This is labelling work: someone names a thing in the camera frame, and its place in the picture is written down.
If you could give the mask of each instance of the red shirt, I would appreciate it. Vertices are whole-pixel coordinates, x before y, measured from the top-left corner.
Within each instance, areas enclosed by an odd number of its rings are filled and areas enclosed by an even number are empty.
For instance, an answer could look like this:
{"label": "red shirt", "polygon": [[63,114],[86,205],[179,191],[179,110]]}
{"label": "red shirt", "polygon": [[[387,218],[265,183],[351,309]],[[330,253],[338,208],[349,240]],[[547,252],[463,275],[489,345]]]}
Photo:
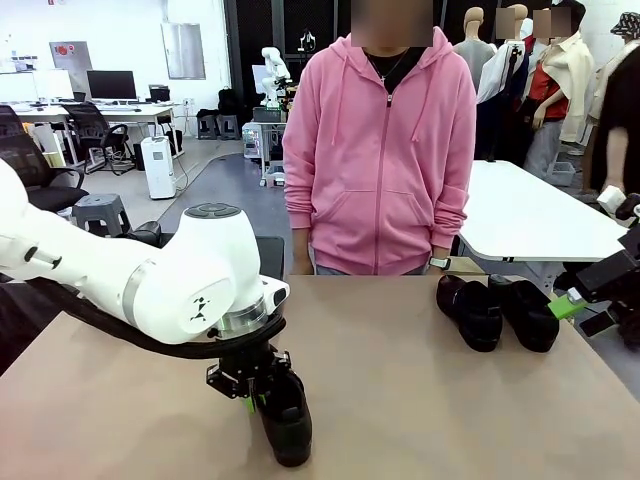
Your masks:
{"label": "red shirt", "polygon": [[[531,90],[529,90],[529,97],[539,102],[544,102],[547,98],[552,96],[560,90],[560,85],[545,73],[542,69],[542,63],[538,63],[536,71],[533,74],[533,80],[531,82]],[[547,108],[547,114],[544,118],[549,119],[563,119],[567,116],[569,110],[569,99],[564,97],[562,100],[558,100],[556,103]]]}

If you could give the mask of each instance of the black shirt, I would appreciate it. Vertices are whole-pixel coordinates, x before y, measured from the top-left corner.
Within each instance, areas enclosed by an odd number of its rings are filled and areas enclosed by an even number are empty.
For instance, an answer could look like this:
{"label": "black shirt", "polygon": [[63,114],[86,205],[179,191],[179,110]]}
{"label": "black shirt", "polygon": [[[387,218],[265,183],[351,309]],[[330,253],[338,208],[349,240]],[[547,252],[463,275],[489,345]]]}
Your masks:
{"label": "black shirt", "polygon": [[380,77],[385,77],[384,86],[392,94],[402,79],[418,64],[426,47],[410,47],[406,52],[393,57],[376,57],[365,52]]}
{"label": "black shirt", "polygon": [[600,191],[607,178],[607,141],[614,128],[624,128],[629,146],[624,162],[624,189],[640,193],[640,48],[636,48],[609,77],[598,135],[593,148],[591,188]]}

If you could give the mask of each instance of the necklace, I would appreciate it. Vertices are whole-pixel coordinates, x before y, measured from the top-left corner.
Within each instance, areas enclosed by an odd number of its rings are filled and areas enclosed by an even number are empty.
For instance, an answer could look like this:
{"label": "necklace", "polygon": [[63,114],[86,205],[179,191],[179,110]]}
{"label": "necklace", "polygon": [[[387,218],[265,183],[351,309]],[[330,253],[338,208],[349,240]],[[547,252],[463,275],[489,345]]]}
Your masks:
{"label": "necklace", "polygon": [[382,75],[380,73],[380,70],[378,70],[378,67],[376,67],[376,64],[373,62],[373,60],[371,60],[371,55],[369,55],[367,52],[364,52],[365,55],[367,56],[367,58],[369,59],[369,61],[371,62],[371,65],[373,65],[373,69],[376,71],[376,73],[378,74],[378,76],[380,77],[380,80],[382,81],[382,83],[384,83],[384,81],[387,79],[387,77],[389,75],[391,75],[391,72],[393,72],[396,67],[398,65],[400,65],[400,62],[402,61],[402,59],[404,58],[404,56],[407,54],[407,52],[409,51],[409,49],[407,48],[404,53],[400,56],[400,58],[398,59],[398,61],[395,63],[395,65],[393,67],[391,67],[391,70],[389,70],[387,73],[385,73],[384,75]]}

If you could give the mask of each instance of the hoodie pocket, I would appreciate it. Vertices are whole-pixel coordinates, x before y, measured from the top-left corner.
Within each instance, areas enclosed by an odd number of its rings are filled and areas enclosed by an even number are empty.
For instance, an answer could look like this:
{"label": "hoodie pocket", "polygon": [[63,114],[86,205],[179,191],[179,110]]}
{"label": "hoodie pocket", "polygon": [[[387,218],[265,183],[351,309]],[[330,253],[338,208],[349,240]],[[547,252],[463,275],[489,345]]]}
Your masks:
{"label": "hoodie pocket", "polygon": [[373,265],[375,205],[375,192],[342,192],[329,208],[314,216],[312,247],[350,262]]}
{"label": "hoodie pocket", "polygon": [[413,194],[382,192],[379,263],[386,265],[429,253],[431,224]]}

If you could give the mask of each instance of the floor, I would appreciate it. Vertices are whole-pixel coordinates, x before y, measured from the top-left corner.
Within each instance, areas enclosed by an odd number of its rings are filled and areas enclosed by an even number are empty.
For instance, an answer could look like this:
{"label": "floor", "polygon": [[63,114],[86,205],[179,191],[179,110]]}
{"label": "floor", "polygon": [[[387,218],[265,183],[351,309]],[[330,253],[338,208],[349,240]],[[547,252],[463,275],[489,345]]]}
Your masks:
{"label": "floor", "polygon": [[[181,161],[189,176],[189,185],[199,175],[198,182],[174,201],[150,200],[144,172],[130,172],[118,178],[110,173],[96,173],[87,178],[85,186],[90,193],[120,194],[133,225],[158,219],[165,232],[177,229],[182,211],[189,206],[204,202],[225,202],[238,206],[247,213],[257,235],[281,236],[285,239],[285,268],[288,269],[291,265],[292,251],[283,190],[258,185],[260,169],[239,153],[242,151],[240,142],[199,142],[187,139],[185,150],[187,153]],[[578,170],[572,185],[563,188],[567,193],[577,195],[582,181],[579,171],[580,157],[571,157],[563,153],[561,160],[570,161]],[[175,168],[176,171],[180,171],[179,165],[176,164]],[[489,262],[481,259],[476,261],[486,272],[532,278],[531,271],[523,264]],[[603,305],[594,307],[597,311],[603,308]],[[591,315],[591,312],[581,313],[576,318],[576,326]],[[640,353],[628,351],[615,328],[590,339],[585,337],[585,340],[640,400]]]}

